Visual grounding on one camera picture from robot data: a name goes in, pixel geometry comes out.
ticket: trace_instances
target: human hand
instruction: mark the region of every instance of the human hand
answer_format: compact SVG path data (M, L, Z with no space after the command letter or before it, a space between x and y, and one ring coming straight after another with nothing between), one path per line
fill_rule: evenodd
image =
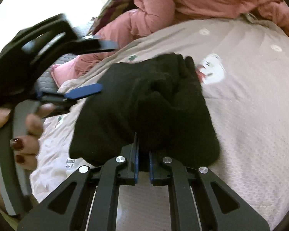
M26 118L28 135L18 136L10 141L11 148L15 150L15 161L27 170L37 167L36 155L39 153L39 138L43 133L42 118L55 109L53 104L41 106L36 114L29 114ZM0 108L0 128L8 121L10 110Z

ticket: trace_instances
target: pink blanket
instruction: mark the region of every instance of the pink blanket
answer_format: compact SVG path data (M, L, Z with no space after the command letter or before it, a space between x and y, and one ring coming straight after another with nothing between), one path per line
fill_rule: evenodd
M122 48L133 40L187 20L206 18L237 18L253 12L273 21L289 36L289 7L283 0L134 0L139 9L127 11L103 27L97 35L116 41ZM76 79L95 64L112 55L86 54L63 64L54 65L52 76L60 87Z

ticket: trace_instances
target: black cloth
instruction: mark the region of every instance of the black cloth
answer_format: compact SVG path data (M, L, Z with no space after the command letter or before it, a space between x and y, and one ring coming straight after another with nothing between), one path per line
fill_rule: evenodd
M139 63L113 64L87 98L75 125L70 157L94 166L133 143L139 150L166 148L185 166L208 166L220 147L191 57L164 54Z

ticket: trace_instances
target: striped fabric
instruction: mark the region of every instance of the striped fabric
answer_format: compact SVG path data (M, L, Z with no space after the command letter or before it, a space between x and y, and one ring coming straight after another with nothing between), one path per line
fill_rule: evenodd
M136 9L134 0L108 0L102 7L101 13L94 19L94 23L87 35L95 35L108 23L115 20L119 15L131 9Z

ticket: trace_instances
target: beige bed sheet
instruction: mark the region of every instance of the beige bed sheet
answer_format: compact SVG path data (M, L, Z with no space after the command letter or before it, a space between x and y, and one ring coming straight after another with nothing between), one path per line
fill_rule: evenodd
M222 147L220 159L210 169L273 230L289 210L289 38L271 22L254 23L242 17L174 25L132 42L85 76L65 82L59 91L96 83L110 65L121 61L137 65L175 52L203 64L208 55L217 55L222 75L202 84ZM79 159L73 168L64 167L84 100L59 124L57 117L45 122L39 166L31 176L39 201L86 164ZM121 186L119 202L117 230L171 230L167 188L153 188L148 174L140 173L135 187Z

